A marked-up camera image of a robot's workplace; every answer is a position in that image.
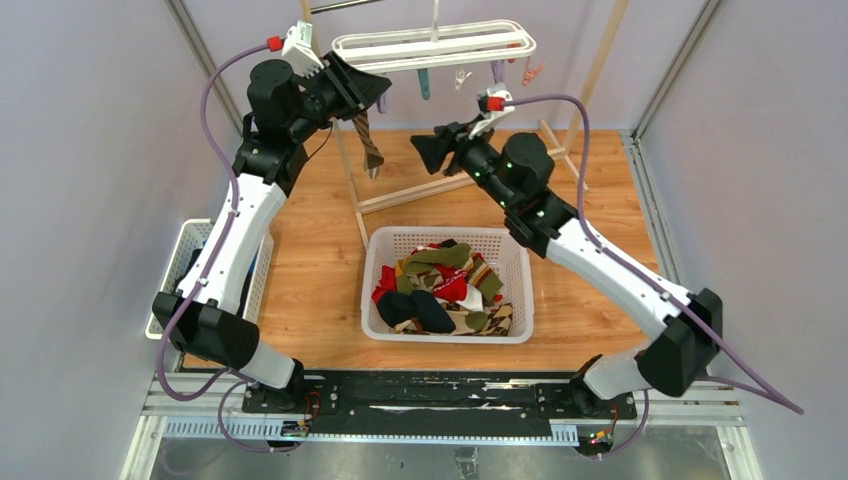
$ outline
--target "wooden frame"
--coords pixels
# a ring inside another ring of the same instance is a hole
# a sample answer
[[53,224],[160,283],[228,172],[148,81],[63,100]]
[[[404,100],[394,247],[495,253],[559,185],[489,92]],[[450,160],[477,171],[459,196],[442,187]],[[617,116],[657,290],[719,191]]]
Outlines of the wooden frame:
[[[595,86],[598,83],[598,79],[600,78],[601,71],[603,70],[604,64],[606,63],[609,51],[612,48],[615,36],[618,33],[619,26],[621,25],[621,20],[622,18],[624,18],[624,12],[627,10],[628,3],[629,0],[616,0],[615,4],[612,7],[612,10],[610,11],[606,27],[604,28],[603,36],[601,37],[601,43],[595,53],[595,58],[592,61],[592,66],[589,68],[589,73],[586,76],[586,81],[583,84],[583,89],[580,91],[579,99],[586,106],[588,106],[589,101],[592,99],[592,94],[595,91]],[[314,29],[315,25],[312,21],[312,11],[309,5],[309,0],[300,0],[300,6],[303,11],[303,20],[312,23]],[[312,50],[316,53],[316,55],[320,55],[321,50],[318,47],[316,35],[312,36]],[[555,160],[558,158],[562,159],[566,166],[568,166],[572,175],[574,175],[575,180],[579,177],[579,171],[574,165],[574,163],[571,161],[571,158],[569,157],[569,152],[571,151],[571,146],[574,144],[574,139],[577,137],[577,132],[580,130],[581,120],[582,119],[580,117],[580,112],[575,111],[574,115],[571,117],[571,121],[568,124],[568,130],[566,131],[565,141],[563,141],[562,143],[560,143],[559,140],[556,138],[556,135],[554,135],[553,130],[546,121],[542,120],[539,122],[539,128],[542,130],[542,134],[548,137],[548,140],[554,145],[553,149],[548,150],[548,155],[553,157]],[[422,198],[427,198],[432,195],[438,195],[440,193],[456,190],[458,188],[462,188],[474,183],[474,181],[468,175],[456,175],[453,177],[428,182],[423,185],[418,185],[412,188],[399,190],[397,192],[392,192],[386,195],[381,195],[376,198],[360,201],[359,194],[356,191],[356,185],[353,181],[353,175],[351,173],[350,167],[350,159],[347,156],[347,151],[344,145],[344,139],[339,128],[339,123],[335,120],[333,121],[333,129],[335,130],[336,141],[339,145],[339,153],[341,154],[342,164],[345,170],[345,177],[347,179],[348,188],[350,189],[350,197],[351,201],[353,202],[353,210],[354,215],[356,216],[356,223],[359,226],[359,233],[362,237],[362,243],[363,245],[365,245],[365,248],[368,248],[368,233],[365,231],[365,222],[362,218],[363,215],[372,212],[377,212],[379,210],[394,207],[397,205],[403,205],[405,203],[409,203]],[[589,186],[585,182],[583,186],[586,191],[589,190]]]

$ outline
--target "glass panel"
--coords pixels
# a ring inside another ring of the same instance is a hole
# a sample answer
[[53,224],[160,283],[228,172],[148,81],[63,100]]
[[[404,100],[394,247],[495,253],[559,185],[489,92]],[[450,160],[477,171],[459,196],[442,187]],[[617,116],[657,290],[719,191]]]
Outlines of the glass panel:
[[[632,426],[616,428],[619,442]],[[191,471],[180,478],[457,479],[517,478],[697,479],[730,476],[712,427],[648,427],[624,452],[595,464],[566,447],[306,443],[291,453],[256,454],[223,440],[165,440],[151,478],[174,478],[165,470]]]

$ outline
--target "white plastic basket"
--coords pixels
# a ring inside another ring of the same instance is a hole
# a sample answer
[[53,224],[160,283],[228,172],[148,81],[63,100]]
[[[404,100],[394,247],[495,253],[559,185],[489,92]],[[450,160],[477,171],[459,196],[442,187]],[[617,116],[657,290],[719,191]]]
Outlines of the white plastic basket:
[[[176,288],[177,278],[186,271],[191,261],[191,252],[202,248],[203,242],[212,234],[212,220],[208,218],[187,220],[180,229],[177,244],[171,253],[168,262],[168,270],[165,278],[159,285],[160,292],[173,292]],[[259,244],[259,252],[256,264],[253,266],[253,276],[247,289],[247,306],[244,308],[244,319],[256,323],[259,320],[259,307],[262,304],[262,292],[265,290],[265,280],[268,277],[268,269],[271,267],[271,252],[274,250],[274,239],[270,232],[265,233],[262,243]],[[147,338],[159,340],[162,338],[162,327],[156,321],[156,317],[150,314],[147,319],[147,329],[144,334]]]
[[[512,303],[513,314],[506,337],[465,337],[449,335],[400,335],[391,331],[380,318],[371,300],[379,284],[383,265],[394,265],[409,256],[419,245],[439,243],[452,238],[471,245],[480,252],[492,270],[504,282],[504,302]],[[362,330],[375,340],[426,343],[516,344],[526,342],[533,334],[533,282],[530,278],[530,256],[509,231],[498,228],[461,227],[383,227],[371,235],[362,281]]]

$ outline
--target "white wall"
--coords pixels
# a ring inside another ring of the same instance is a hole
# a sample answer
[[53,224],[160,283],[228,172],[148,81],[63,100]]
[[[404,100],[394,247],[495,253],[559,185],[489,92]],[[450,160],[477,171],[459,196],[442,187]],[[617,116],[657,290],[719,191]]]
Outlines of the white wall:
[[[313,5],[334,3],[313,1]],[[689,31],[704,0],[631,0],[610,52],[589,112],[598,128],[629,128],[639,115]],[[204,42],[216,63],[258,45],[268,36],[284,35],[301,18],[295,0],[233,2],[186,0]],[[613,0],[442,0],[442,25],[498,18],[518,21],[539,44],[531,63],[545,69],[528,87],[521,86],[524,62],[507,64],[507,84],[515,97],[567,92],[578,95],[606,25]],[[390,0],[314,18],[322,49],[339,35],[429,27],[431,0]],[[250,110],[244,91],[251,65],[225,74],[243,113]],[[390,74],[394,85],[389,113],[372,108],[374,128],[432,128],[470,119],[476,114],[476,92],[492,84],[488,63],[466,67],[473,72],[460,93],[454,91],[452,67],[430,70],[432,97],[421,99],[416,72]],[[507,128],[536,128],[540,118],[564,127],[572,107],[542,104],[519,109]]]
[[204,76],[162,1],[5,2],[0,64],[0,477],[117,478],[170,249],[224,192]]
[[841,0],[726,1],[644,141],[685,280],[807,410],[742,397],[770,480],[848,471],[846,24]]

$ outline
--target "wooden floor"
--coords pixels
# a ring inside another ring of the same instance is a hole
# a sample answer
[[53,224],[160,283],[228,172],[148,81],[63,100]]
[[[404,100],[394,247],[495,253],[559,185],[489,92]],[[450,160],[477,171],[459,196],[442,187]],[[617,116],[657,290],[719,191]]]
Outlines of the wooden floor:
[[[360,200],[420,185],[427,175],[409,144],[413,132],[374,132],[386,157],[379,178],[362,171],[362,147],[345,132]],[[498,132],[500,148],[511,132]],[[316,135],[311,152],[323,140]],[[574,143],[582,148],[582,137]],[[572,152],[579,166],[580,150]],[[627,159],[617,132],[592,134],[586,212],[598,230],[657,270]],[[576,183],[558,164],[551,189],[574,204]],[[387,225],[503,227],[501,209],[476,186],[365,216],[369,235]],[[644,340],[636,325],[576,274],[531,255],[535,331],[521,345],[381,342],[360,327],[365,249],[359,236],[339,150],[331,139],[301,173],[271,225],[275,248],[259,324],[262,338],[307,368],[574,370],[597,353]],[[202,364],[187,359],[187,366]]]

